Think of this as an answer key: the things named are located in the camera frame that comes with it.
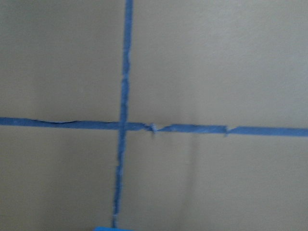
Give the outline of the blue wooden cube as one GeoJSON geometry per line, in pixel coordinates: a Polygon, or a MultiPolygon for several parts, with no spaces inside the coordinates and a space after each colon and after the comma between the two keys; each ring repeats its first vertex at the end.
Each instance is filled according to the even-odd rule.
{"type": "Polygon", "coordinates": [[[95,227],[93,231],[132,231],[132,230],[109,228],[109,227],[95,227]]]}

